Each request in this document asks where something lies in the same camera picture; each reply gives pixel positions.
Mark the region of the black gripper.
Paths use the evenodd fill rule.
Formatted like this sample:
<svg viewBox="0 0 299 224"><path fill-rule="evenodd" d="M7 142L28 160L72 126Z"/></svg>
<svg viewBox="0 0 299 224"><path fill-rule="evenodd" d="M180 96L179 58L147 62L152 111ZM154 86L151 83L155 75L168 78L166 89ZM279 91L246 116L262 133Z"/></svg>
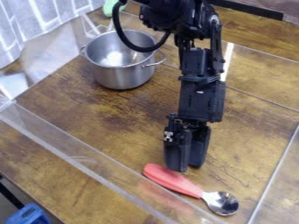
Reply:
<svg viewBox="0 0 299 224"><path fill-rule="evenodd" d="M202 167L211 140L207 123L222 121L226 82L211 77L180 76L178 113L170 115L164 132L164 162L170 170L187 172L187 166Z"/></svg>

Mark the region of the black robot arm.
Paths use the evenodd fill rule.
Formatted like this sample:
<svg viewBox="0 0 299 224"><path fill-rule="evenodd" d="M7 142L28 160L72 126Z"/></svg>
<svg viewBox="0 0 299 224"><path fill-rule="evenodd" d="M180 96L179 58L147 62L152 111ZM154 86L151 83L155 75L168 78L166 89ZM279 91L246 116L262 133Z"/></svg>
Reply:
<svg viewBox="0 0 299 224"><path fill-rule="evenodd" d="M223 118L226 82L221 79L222 23L207 0L139 0L143 24L174 34L182 76L179 109L168 115L163 133L168 169L202 167L211 139L210 123Z"/></svg>

